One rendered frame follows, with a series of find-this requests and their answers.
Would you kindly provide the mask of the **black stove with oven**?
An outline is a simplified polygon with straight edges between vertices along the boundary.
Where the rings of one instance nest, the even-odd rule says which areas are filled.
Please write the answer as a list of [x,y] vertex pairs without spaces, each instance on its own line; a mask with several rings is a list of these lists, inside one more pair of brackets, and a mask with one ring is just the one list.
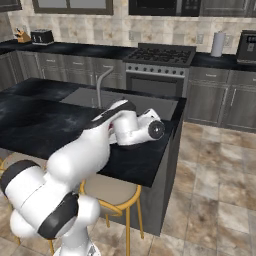
[[167,97],[186,97],[195,46],[139,43],[123,59],[128,90]]

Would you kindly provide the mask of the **grey base cupboards run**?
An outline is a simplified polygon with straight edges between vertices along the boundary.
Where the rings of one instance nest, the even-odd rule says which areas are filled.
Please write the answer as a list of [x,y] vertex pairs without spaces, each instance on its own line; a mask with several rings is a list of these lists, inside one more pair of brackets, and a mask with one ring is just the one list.
[[124,63],[121,60],[12,51],[10,61],[17,82],[28,78],[41,78],[95,85],[99,77],[113,67],[113,71],[102,80],[102,86],[125,88]]
[[185,120],[256,133],[256,72],[192,67]]

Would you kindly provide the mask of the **silver tap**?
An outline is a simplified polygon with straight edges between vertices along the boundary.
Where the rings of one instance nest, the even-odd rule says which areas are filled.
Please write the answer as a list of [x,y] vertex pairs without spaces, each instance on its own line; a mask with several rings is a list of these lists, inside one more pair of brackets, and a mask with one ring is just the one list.
[[101,83],[105,77],[107,77],[110,73],[113,72],[114,67],[113,66],[106,66],[103,65],[103,67],[107,68],[108,70],[105,71],[103,74],[101,74],[97,80],[96,84],[96,91],[97,91],[97,100],[98,100],[98,107],[102,108],[102,101],[101,101]]

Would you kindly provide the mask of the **dark framed window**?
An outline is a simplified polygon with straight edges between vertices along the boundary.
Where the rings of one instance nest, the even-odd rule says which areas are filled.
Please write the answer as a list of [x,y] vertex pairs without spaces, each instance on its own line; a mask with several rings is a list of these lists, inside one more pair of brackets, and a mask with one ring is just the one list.
[[113,0],[32,0],[34,11],[44,14],[112,15]]

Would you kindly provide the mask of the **white paper towel roll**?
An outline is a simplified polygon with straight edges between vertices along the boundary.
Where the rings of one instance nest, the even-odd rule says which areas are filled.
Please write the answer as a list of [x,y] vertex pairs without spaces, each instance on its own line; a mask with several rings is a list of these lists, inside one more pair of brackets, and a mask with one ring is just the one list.
[[222,50],[224,47],[226,34],[222,31],[216,32],[213,37],[211,56],[220,57],[222,55]]

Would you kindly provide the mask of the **grey kitchen island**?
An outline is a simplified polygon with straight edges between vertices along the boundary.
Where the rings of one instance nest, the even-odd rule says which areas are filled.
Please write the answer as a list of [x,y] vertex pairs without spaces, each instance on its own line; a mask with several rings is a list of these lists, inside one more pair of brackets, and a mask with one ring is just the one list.
[[[79,88],[96,91],[94,87],[82,84],[30,78],[0,92],[0,149],[47,159],[75,140],[84,126],[104,110],[62,103]],[[163,138],[129,150],[112,145],[110,160],[100,172],[142,186],[143,229],[159,235],[176,174],[186,100],[112,88],[101,91],[177,102],[172,118],[163,120]]]

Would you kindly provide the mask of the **black microwave oven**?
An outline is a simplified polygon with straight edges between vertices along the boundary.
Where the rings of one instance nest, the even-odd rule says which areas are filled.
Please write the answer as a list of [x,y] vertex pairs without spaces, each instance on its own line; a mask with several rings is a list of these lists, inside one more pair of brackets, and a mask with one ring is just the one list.
[[201,0],[129,0],[129,14],[198,17]]

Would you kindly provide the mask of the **black coffee machine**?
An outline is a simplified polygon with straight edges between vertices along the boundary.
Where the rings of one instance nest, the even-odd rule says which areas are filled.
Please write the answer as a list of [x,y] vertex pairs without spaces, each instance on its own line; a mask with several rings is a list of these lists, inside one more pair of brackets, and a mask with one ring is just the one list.
[[256,30],[243,30],[236,52],[240,63],[256,63]]

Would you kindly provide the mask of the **dark grey wall cupboards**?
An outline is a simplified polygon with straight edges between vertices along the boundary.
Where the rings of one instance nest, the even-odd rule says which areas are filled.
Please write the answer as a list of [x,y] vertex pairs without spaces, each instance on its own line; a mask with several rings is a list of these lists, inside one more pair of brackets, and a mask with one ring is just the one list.
[[21,10],[20,0],[0,0],[0,12]]
[[200,15],[256,18],[256,0],[202,0]]

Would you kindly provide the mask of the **wooden knife block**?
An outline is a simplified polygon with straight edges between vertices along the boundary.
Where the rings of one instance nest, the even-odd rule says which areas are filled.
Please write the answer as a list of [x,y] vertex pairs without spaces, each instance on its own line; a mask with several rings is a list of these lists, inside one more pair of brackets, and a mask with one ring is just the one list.
[[19,43],[27,43],[31,41],[30,36],[24,30],[16,29],[15,36]]

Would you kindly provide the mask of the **black toaster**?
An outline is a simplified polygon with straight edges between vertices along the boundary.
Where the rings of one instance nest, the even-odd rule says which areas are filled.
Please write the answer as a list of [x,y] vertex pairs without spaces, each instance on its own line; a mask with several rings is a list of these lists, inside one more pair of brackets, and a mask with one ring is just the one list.
[[31,32],[31,41],[36,45],[49,45],[54,42],[52,31],[49,29],[36,29]]

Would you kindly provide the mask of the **yellow stool with beige seat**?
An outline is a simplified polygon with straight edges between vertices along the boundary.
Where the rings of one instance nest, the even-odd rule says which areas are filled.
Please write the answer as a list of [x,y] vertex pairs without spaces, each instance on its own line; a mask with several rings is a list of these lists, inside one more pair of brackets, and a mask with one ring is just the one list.
[[21,160],[31,160],[37,163],[42,169],[46,168],[46,160],[40,159],[34,156],[29,156],[22,153],[14,152],[10,154],[8,157],[6,157],[4,160],[0,158],[0,177],[3,175],[3,173],[6,171],[6,169],[10,165]]
[[90,176],[80,184],[79,192],[96,198],[105,215],[106,225],[110,227],[109,217],[125,215],[126,221],[126,256],[130,256],[130,213],[131,207],[136,204],[140,236],[144,238],[140,195],[142,186],[118,180],[100,174]]

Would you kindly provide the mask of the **grey sink basin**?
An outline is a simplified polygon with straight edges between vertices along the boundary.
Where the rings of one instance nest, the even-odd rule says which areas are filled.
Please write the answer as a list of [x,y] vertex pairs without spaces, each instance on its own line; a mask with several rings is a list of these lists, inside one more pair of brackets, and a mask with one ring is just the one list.
[[[177,102],[174,100],[101,91],[101,106],[103,109],[107,109],[114,102],[122,98],[128,99],[136,106],[138,115],[141,115],[147,109],[152,108],[162,120],[170,120],[177,105]],[[94,89],[79,88],[63,99],[62,103],[97,108],[97,92]]]

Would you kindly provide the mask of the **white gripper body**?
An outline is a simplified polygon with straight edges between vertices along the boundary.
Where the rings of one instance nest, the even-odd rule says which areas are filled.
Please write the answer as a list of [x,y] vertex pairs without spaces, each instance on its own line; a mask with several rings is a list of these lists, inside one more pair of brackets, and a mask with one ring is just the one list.
[[159,117],[159,115],[156,113],[156,111],[152,108],[147,109],[144,113],[142,113],[139,117],[138,117],[138,122],[139,123],[143,123],[149,120],[157,120],[160,121],[161,118]]

